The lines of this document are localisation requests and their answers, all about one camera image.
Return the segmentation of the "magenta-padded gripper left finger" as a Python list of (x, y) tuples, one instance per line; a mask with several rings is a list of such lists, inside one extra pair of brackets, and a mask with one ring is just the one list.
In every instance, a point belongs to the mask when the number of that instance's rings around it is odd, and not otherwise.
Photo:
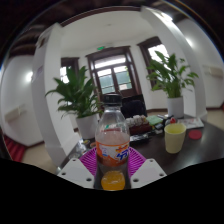
[(80, 158), (70, 159), (58, 176), (78, 186), (92, 189), (96, 171), (96, 149), (92, 148)]

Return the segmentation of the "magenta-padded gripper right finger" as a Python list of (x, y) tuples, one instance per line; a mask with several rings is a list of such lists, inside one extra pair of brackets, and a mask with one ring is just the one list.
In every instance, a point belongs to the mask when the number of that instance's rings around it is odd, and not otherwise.
[(128, 175), (132, 189), (143, 187), (166, 176), (155, 159), (146, 159), (134, 148), (129, 148)]

